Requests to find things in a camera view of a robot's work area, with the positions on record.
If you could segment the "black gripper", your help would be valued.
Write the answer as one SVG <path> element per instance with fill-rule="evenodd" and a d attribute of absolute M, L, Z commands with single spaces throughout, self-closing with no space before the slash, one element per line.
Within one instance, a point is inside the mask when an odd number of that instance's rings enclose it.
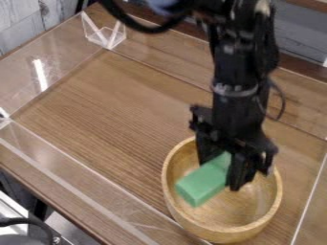
<path fill-rule="evenodd" d="M 238 191 L 258 172 L 270 174 L 277 145 L 264 132 L 270 89 L 244 91 L 213 89 L 213 106 L 193 105 L 190 128 L 195 134 L 199 164 L 232 154 L 226 185 Z"/>

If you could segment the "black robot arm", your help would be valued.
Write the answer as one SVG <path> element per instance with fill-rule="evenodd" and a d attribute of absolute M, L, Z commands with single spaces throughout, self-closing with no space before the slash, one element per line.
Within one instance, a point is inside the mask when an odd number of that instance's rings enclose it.
<path fill-rule="evenodd" d="M 270 0 L 147 0 L 167 17 L 202 13 L 216 63 L 213 105 L 191 107 L 199 162 L 232 154 L 225 184 L 240 190 L 273 166 L 278 147 L 262 125 L 268 117 L 272 72 L 280 63 L 276 6 Z"/>

